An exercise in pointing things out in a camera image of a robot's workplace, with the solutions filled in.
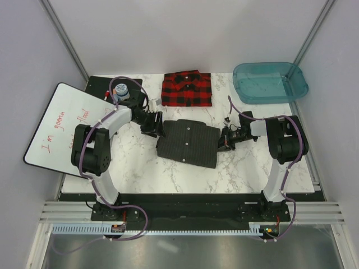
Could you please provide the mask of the dark grey pinstripe shirt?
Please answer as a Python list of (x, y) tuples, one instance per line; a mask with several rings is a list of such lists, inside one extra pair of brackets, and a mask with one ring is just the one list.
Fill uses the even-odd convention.
[(165, 137), (157, 142), (157, 155), (173, 161), (214, 169), (220, 129), (195, 120), (166, 120)]

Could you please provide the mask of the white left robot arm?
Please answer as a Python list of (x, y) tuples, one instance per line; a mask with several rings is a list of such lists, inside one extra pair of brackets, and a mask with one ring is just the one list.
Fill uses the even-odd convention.
[(113, 108), (95, 124), (79, 124), (75, 128), (71, 164), (78, 168), (81, 177), (89, 180), (96, 199), (105, 204), (104, 214), (110, 220), (118, 220), (123, 207), (117, 203), (119, 192), (113, 185), (108, 171), (111, 164), (111, 140), (124, 125), (134, 122), (141, 134), (165, 137), (163, 113), (150, 110), (147, 94), (139, 92), (132, 98), (114, 98)]

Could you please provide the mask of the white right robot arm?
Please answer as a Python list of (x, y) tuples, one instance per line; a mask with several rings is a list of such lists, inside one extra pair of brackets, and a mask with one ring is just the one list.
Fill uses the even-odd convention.
[(271, 220), (277, 214), (274, 203), (287, 199), (287, 181), (292, 167), (309, 151), (309, 143), (296, 115), (255, 119), (251, 111), (238, 114), (240, 126), (232, 130), (229, 119), (218, 141), (219, 151), (234, 150), (235, 145), (265, 136), (273, 159), (269, 179), (262, 193), (266, 201), (257, 206), (258, 217)]

